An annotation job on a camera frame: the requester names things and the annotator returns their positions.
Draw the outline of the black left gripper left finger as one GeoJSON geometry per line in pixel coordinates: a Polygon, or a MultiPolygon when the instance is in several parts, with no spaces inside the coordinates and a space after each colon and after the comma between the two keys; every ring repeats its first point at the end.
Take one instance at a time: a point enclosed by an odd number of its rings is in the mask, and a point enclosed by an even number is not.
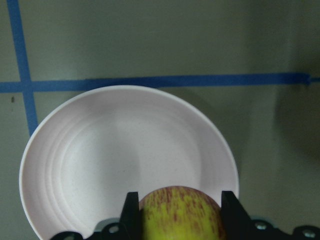
{"type": "Polygon", "coordinates": [[[127,193],[119,222],[124,240],[142,239],[142,218],[138,192],[127,193]]]}

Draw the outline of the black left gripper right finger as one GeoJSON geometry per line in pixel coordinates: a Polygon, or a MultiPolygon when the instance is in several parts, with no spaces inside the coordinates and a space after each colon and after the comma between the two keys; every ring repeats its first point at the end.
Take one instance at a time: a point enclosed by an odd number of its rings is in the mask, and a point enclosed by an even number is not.
{"type": "Polygon", "coordinates": [[[252,220],[232,191],[222,191],[220,215],[227,240],[252,239],[252,220]]]}

